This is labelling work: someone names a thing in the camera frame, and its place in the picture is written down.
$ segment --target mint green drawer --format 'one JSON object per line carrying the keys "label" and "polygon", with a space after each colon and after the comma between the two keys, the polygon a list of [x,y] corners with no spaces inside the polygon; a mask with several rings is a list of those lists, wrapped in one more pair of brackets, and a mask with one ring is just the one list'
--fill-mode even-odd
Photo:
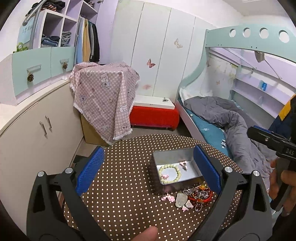
{"label": "mint green drawer", "polygon": [[[12,54],[12,82],[15,95],[51,77],[51,48],[30,49]],[[29,70],[34,75],[32,82],[27,81]]]}
{"label": "mint green drawer", "polygon": [[[74,67],[74,47],[53,47],[51,57],[52,77],[70,71]],[[66,62],[68,67],[63,70],[63,64]]]}

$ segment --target brown polka dot tablecloth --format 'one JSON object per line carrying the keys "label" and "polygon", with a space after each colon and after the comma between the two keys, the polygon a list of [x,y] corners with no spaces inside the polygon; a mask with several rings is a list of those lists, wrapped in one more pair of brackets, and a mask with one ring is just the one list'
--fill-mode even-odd
{"label": "brown polka dot tablecloth", "polygon": [[[174,203],[153,194],[149,161],[155,150],[190,148],[202,144],[209,156],[242,170],[226,155],[209,144],[184,136],[156,134],[117,142],[105,150],[105,161],[88,191],[81,198],[98,225],[113,241],[131,240],[149,226],[156,226],[160,241],[187,240],[212,208],[217,195],[199,212],[182,212]],[[233,219],[241,191],[237,191],[221,228]],[[68,224],[78,228],[65,205]]]}

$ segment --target metal bolt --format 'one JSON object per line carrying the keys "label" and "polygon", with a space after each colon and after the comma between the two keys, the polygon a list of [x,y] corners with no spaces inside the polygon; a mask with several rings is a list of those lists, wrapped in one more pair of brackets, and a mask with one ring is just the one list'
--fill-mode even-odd
{"label": "metal bolt", "polygon": [[257,176],[257,177],[259,177],[260,176],[260,173],[258,172],[258,171],[253,171],[253,174],[255,175],[255,176]]}
{"label": "metal bolt", "polygon": [[68,168],[66,168],[66,170],[65,170],[65,173],[67,173],[67,174],[70,174],[70,173],[72,173],[73,172],[73,168],[71,168],[71,167],[68,167]]}
{"label": "metal bolt", "polygon": [[225,172],[231,173],[232,172],[232,168],[231,167],[225,167]]}
{"label": "metal bolt", "polygon": [[38,177],[43,177],[44,171],[38,172]]}

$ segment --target open box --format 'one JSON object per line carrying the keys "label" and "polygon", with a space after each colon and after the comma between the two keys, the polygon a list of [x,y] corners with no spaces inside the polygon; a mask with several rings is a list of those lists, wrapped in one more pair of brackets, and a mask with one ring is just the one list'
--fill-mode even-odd
{"label": "open box", "polygon": [[[180,165],[180,162],[182,161],[187,161],[187,171],[185,171]],[[160,181],[158,170],[161,166],[166,164],[174,164],[179,168],[181,172],[179,181],[169,184],[163,184]],[[157,195],[181,191],[195,184],[204,182],[204,178],[193,159],[193,148],[154,151],[151,156],[149,168],[153,181],[154,193]],[[168,180],[173,180],[177,176],[177,172],[174,168],[164,169],[162,174],[168,174]]]}

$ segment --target circular hole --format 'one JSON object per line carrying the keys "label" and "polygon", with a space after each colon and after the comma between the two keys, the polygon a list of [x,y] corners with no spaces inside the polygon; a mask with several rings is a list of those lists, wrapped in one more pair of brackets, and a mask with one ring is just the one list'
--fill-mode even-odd
{"label": "circular hole", "polygon": [[234,29],[234,28],[231,29],[230,32],[229,32],[229,36],[230,36],[231,38],[233,38],[233,37],[235,36],[235,34],[236,34],[235,29]]}
{"label": "circular hole", "polygon": [[262,39],[266,39],[269,35],[267,28],[260,29],[259,35]]}
{"label": "circular hole", "polygon": [[249,28],[245,28],[242,34],[244,35],[245,38],[248,38],[251,35],[251,30]]}
{"label": "circular hole", "polygon": [[289,42],[290,38],[289,38],[289,34],[284,31],[284,30],[281,30],[279,32],[279,39],[283,42],[283,43],[287,43]]}

